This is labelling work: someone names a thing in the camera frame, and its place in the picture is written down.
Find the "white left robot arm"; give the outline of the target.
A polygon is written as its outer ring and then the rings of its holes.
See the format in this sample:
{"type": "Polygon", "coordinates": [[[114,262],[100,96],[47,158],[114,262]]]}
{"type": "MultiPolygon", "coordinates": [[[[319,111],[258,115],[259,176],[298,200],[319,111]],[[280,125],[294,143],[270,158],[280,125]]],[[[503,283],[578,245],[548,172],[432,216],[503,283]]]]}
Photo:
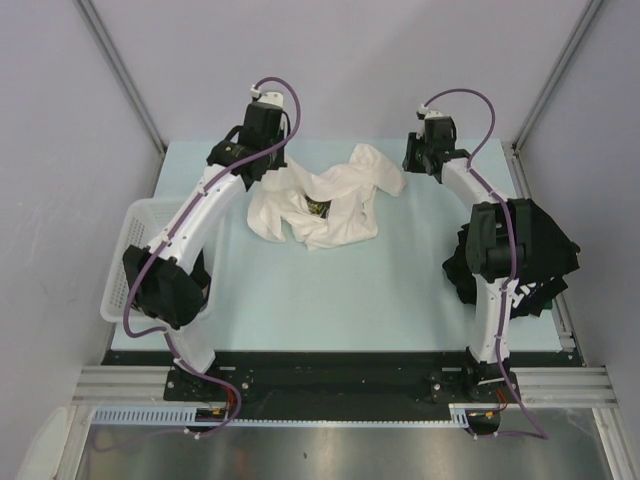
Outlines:
{"type": "Polygon", "coordinates": [[[210,368],[215,351],[199,319],[214,283],[204,247],[232,204],[268,171],[284,166],[280,143],[290,131],[283,94],[258,94],[242,124],[212,148],[202,177],[169,223],[146,245],[124,251],[129,293],[123,326],[130,326],[135,311],[153,320],[178,364],[190,370],[185,385],[199,399],[214,397],[221,387],[220,374],[210,368]]]}

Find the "white plastic laundry basket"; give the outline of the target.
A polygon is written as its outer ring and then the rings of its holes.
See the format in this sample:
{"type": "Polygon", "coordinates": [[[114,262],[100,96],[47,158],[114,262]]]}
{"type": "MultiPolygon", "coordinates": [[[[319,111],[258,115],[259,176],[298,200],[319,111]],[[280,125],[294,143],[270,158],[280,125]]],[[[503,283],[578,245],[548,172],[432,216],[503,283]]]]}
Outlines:
{"type": "MultiPolygon", "coordinates": [[[[116,244],[113,260],[106,281],[100,306],[102,318],[111,323],[121,323],[129,285],[123,268],[122,257],[130,245],[145,247],[174,217],[183,200],[179,197],[147,198],[130,205],[116,244]]],[[[207,302],[200,309],[197,320],[204,320],[213,310],[214,292],[220,271],[220,259],[227,226],[223,217],[212,228],[203,246],[204,269],[211,276],[207,302]]]]}

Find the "white t shirt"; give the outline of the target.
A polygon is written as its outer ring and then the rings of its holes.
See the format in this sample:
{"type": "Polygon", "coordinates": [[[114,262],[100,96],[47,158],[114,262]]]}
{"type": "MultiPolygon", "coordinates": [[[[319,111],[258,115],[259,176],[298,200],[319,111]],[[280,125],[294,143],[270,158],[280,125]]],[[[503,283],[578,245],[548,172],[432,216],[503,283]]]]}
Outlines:
{"type": "Polygon", "coordinates": [[[310,251],[373,239],[378,234],[377,192],[398,197],[406,185],[400,169],[369,144],[354,147],[349,161],[314,174],[285,157],[286,166],[268,172],[253,188],[249,228],[264,240],[294,239],[310,251]]]}

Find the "black t shirt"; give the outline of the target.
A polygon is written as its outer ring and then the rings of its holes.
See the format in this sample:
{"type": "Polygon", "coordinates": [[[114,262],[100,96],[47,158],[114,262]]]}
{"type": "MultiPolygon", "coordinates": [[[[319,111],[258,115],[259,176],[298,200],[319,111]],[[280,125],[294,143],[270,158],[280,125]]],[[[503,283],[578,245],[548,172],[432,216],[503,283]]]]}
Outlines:
{"type": "Polygon", "coordinates": [[[201,290],[202,304],[200,310],[203,310],[208,304],[211,289],[211,275],[205,268],[205,255],[203,250],[200,251],[196,258],[191,277],[201,290]]]}

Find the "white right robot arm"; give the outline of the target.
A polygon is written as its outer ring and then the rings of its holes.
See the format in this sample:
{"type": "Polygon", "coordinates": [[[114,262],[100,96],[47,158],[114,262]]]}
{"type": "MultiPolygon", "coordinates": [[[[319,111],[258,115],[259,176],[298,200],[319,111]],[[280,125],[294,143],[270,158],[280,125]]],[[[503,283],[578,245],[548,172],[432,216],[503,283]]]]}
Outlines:
{"type": "Polygon", "coordinates": [[[445,186],[469,210],[464,249],[466,264],[476,281],[475,333],[469,345],[473,369],[461,376],[463,393],[484,401],[497,389],[496,376],[509,358],[509,314],[517,283],[518,260],[514,221],[506,196],[472,165],[471,154],[456,147],[453,119],[421,107],[421,125],[408,137],[403,169],[427,174],[445,186]]]}

